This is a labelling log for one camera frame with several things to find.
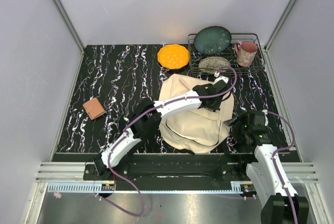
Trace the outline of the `brown leather wallet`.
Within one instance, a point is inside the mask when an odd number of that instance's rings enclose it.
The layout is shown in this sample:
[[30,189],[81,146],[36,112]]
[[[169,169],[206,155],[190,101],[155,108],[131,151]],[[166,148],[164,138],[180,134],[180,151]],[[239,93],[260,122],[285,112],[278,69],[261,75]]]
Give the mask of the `brown leather wallet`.
[[83,104],[84,110],[91,120],[95,120],[106,113],[98,98],[92,98]]

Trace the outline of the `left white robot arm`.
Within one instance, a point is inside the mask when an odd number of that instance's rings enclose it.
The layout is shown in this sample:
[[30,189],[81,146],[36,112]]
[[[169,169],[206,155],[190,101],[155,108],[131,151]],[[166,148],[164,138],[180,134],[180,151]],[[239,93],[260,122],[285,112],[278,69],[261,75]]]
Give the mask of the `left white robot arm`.
[[233,82],[229,85],[228,80],[217,78],[212,85],[196,85],[192,90],[170,99],[143,99],[120,137],[93,159],[95,175],[101,180],[109,179],[113,167],[143,138],[149,136],[153,129],[158,128],[162,120],[188,110],[218,110],[223,96],[229,93],[235,84],[236,82]]

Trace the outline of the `beige canvas backpack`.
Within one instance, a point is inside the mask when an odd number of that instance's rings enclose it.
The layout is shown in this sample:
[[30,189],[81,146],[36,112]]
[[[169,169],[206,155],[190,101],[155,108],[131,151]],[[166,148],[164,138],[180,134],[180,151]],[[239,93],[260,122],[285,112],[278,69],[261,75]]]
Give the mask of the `beige canvas backpack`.
[[[159,100],[180,96],[196,85],[212,85],[213,82],[180,74],[173,74],[163,82]],[[159,130],[163,140],[178,150],[193,153],[209,153],[221,144],[230,133],[224,121],[232,118],[234,96],[223,96],[220,109],[213,112],[205,108],[184,111],[162,120]]]

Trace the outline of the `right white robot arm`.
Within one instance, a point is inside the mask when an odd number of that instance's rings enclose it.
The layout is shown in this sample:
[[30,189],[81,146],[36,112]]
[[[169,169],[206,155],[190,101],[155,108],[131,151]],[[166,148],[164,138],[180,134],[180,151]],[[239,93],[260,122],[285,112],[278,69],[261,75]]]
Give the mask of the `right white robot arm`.
[[309,202],[294,189],[279,158],[285,150],[268,137],[268,110],[249,111],[224,122],[231,136],[254,151],[255,162],[237,167],[238,177],[251,180],[260,199],[261,223],[307,223]]

